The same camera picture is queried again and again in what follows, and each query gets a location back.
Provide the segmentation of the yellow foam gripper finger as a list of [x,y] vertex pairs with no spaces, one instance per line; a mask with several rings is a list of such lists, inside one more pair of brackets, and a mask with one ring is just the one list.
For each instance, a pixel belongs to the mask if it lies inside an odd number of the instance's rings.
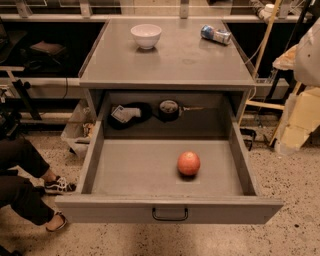
[[275,151],[282,155],[297,152],[320,126],[320,88],[309,87],[286,101],[276,135]]

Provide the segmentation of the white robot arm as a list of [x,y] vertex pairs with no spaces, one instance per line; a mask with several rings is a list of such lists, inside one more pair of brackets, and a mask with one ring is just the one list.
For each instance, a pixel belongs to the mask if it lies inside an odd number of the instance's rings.
[[289,95],[277,131],[275,150],[288,155],[298,151],[320,126],[320,18],[273,66],[292,70],[294,79],[306,86],[298,96]]

